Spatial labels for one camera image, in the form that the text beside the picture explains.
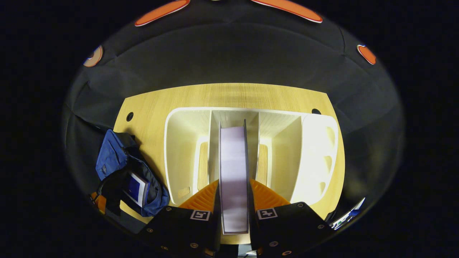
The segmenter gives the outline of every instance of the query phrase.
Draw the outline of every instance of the blue backpack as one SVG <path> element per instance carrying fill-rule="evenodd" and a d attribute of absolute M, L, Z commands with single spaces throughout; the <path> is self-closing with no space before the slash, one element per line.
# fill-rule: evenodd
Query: blue backpack
<path fill-rule="evenodd" d="M 108 130 L 102 142 L 95 169 L 102 182 L 96 195 L 106 198 L 106 207 L 119 215 L 120 200 L 143 217 L 155 216 L 161 208 L 169 204 L 169 192 L 157 180 L 148 163 L 139 151 L 133 136 Z M 126 178 L 134 173 L 149 183 L 146 203 L 140 207 L 123 193 Z"/>

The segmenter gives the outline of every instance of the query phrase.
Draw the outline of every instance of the orange object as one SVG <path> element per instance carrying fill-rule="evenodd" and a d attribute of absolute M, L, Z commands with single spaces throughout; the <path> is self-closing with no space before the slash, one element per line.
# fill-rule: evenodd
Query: orange object
<path fill-rule="evenodd" d="M 364 45 L 357 45 L 357 51 L 367 60 L 370 64 L 376 64 L 375 55 Z"/>
<path fill-rule="evenodd" d="M 91 56 L 84 61 L 83 65 L 86 67 L 93 67 L 96 65 L 101 59 L 102 55 L 104 53 L 104 50 L 102 46 L 98 46 L 93 53 L 91 53 Z"/>
<path fill-rule="evenodd" d="M 213 183 L 202 188 L 179 207 L 191 210 L 211 211 L 213 213 L 217 186 L 218 180 L 215 180 Z"/>
<path fill-rule="evenodd" d="M 250 179 L 250 185 L 252 186 L 255 211 L 290 204 L 284 197 L 258 181 Z"/>
<path fill-rule="evenodd" d="M 170 13 L 173 13 L 175 11 L 178 11 L 182 9 L 183 7 L 187 6 L 190 3 L 190 0 L 177 0 L 174 2 L 170 2 L 168 4 L 165 4 L 161 7 L 158 7 L 151 12 L 145 14 L 140 18 L 138 21 L 135 22 L 135 26 L 143 26 L 145 24 L 148 24 L 154 20 L 157 20 L 163 16 L 166 16 Z"/>
<path fill-rule="evenodd" d="M 281 10 L 296 14 L 312 22 L 321 23 L 323 21 L 322 17 L 320 17 L 314 11 L 304 6 L 301 6 L 299 4 L 296 4 L 294 2 L 290 2 L 288 0 L 252 0 L 252 1 L 254 1 L 255 3 L 259 3 L 261 5 L 274 7 L 277 9 L 281 9 Z"/>
<path fill-rule="evenodd" d="M 97 208 L 99 209 L 99 211 L 105 215 L 105 205 L 107 203 L 107 199 L 102 196 L 102 195 L 99 195 L 97 196 L 97 193 L 96 192 L 93 192 L 91 194 L 91 198 L 94 202 L 94 204 L 97 206 Z"/>

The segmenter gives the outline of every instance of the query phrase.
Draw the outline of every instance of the wooden table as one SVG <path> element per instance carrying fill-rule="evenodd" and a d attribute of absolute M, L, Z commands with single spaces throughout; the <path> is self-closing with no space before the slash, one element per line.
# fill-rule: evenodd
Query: wooden table
<path fill-rule="evenodd" d="M 311 113 L 315 108 L 322 115 L 331 116 L 338 122 L 326 93 L 271 84 L 199 84 L 156 90 L 126 98 L 113 130 L 135 135 L 140 151 L 163 183 L 166 182 L 164 125 L 168 114 L 178 107 L 240 107 L 303 113 Z M 126 117 L 130 112 L 134 116 L 128 122 Z M 345 163 L 341 130 L 338 137 L 335 170 L 328 190 L 320 201 L 310 206 L 322 219 L 335 210 L 343 187 Z M 124 203 L 120 207 L 144 223 L 152 219 L 141 217 Z M 248 234 L 222 235 L 221 243 L 247 244 L 250 243 L 250 238 Z"/>

